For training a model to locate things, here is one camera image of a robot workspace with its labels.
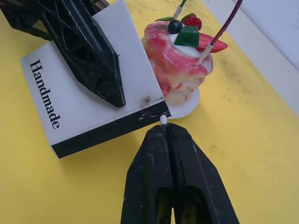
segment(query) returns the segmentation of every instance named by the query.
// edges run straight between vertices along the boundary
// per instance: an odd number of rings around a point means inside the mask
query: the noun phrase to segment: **blueberry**
[[[177,34],[183,28],[183,24],[179,20],[173,20],[169,23],[167,30],[170,34]]]

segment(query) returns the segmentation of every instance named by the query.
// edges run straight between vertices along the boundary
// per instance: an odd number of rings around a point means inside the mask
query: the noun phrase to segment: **green leaf garnish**
[[[169,16],[169,17],[164,17],[164,18],[161,18],[161,19],[157,19],[157,20],[155,20],[155,22],[157,22],[157,21],[171,22],[173,20],[174,20],[174,17]]]
[[[199,45],[199,31],[198,26],[184,26],[178,33],[174,45],[198,47]]]
[[[189,16],[192,16],[192,15],[195,15],[194,13],[190,13],[186,16],[184,16],[182,19],[181,19],[181,22],[184,22]]]

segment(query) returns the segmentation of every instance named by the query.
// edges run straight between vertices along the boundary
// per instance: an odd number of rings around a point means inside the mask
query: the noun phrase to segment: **white cream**
[[[181,52],[183,55],[186,55],[187,57],[199,59],[199,57],[201,56],[201,52],[199,52],[196,48],[174,45],[174,42],[176,41],[177,36],[178,36],[178,34],[168,34],[168,38],[169,38],[171,45],[176,50]]]

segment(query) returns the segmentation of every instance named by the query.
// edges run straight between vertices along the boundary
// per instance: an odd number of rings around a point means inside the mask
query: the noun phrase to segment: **black stripe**
[[[160,120],[161,115],[170,116],[165,101],[132,113],[88,132],[52,145],[58,158],[79,152],[102,142],[135,131]]]

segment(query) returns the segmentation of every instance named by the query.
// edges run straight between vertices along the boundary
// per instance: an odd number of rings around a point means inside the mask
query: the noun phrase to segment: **red strawberry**
[[[191,15],[187,19],[185,19],[183,24],[185,26],[197,26],[198,30],[200,30],[202,26],[200,18],[197,18],[195,15]]]
[[[207,34],[200,33],[199,35],[199,46],[196,48],[200,52],[203,52],[206,48],[206,46],[211,42],[214,38],[212,36],[209,36]],[[227,48],[228,45],[225,42],[217,40],[214,44],[213,49],[211,50],[211,53],[217,53],[219,51],[224,50]]]

